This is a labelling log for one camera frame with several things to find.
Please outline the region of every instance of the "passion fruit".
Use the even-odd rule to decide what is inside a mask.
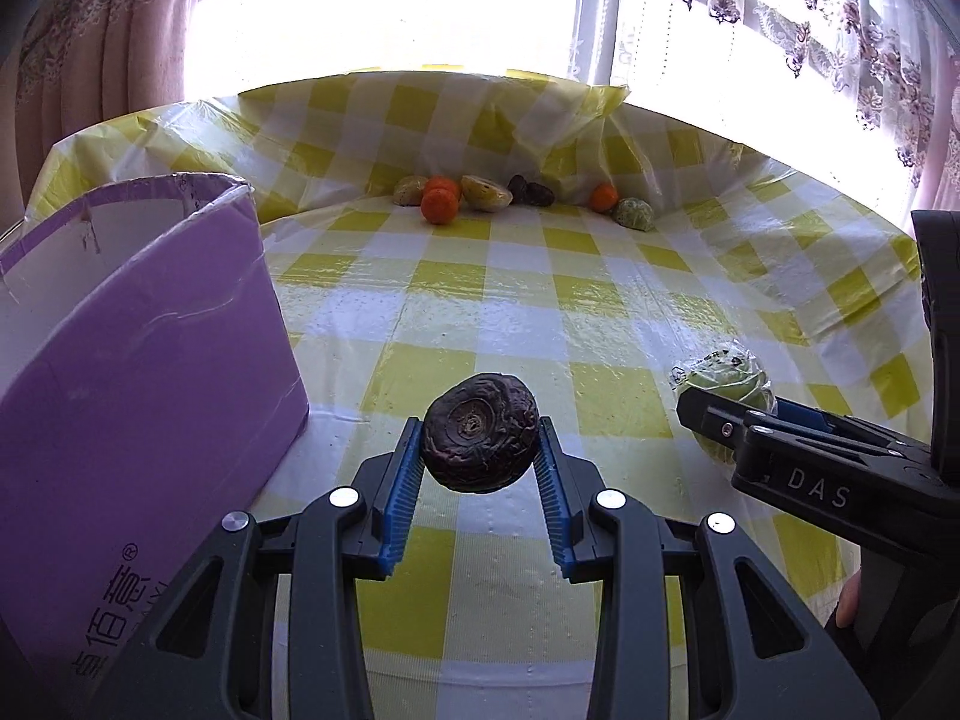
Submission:
[[[494,493],[520,479],[539,449],[536,400],[520,379],[478,373],[427,409],[421,456],[455,493]]]

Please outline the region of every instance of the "finger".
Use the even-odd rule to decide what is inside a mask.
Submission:
[[[853,574],[840,590],[840,600],[837,603],[837,628],[846,628],[853,624],[856,617],[856,608],[860,605],[860,572]]]

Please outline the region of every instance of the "window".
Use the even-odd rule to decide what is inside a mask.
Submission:
[[[692,12],[680,0],[201,0],[186,91],[421,68],[627,84],[628,103],[747,143],[896,218],[910,170],[889,131],[865,131],[856,99],[810,66],[795,79],[757,1],[730,25],[706,0]]]
[[[202,0],[188,98],[363,69],[580,74],[584,0]]]

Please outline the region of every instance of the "purple box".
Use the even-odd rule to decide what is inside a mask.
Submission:
[[[0,277],[0,616],[79,712],[307,397],[239,178],[90,191]]]

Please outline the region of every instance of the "yellow checkered tablecloth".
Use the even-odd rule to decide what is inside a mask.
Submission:
[[[667,375],[739,338],[777,394],[928,438],[929,338],[909,238],[750,149],[549,79],[357,74],[172,105],[56,146],[28,216],[170,170],[256,186],[268,262],[311,402],[253,507],[296,512],[479,371],[512,373],[563,447],[658,514],[733,514],[822,618],[856,557],[731,490],[680,427]],[[431,227],[383,197],[411,172],[599,180],[649,199],[637,233],[571,204]],[[361,583],[379,720],[583,718],[598,595],[551,560],[532,473],[492,495],[424,478],[404,562]],[[685,700],[673,607],[674,700]]]

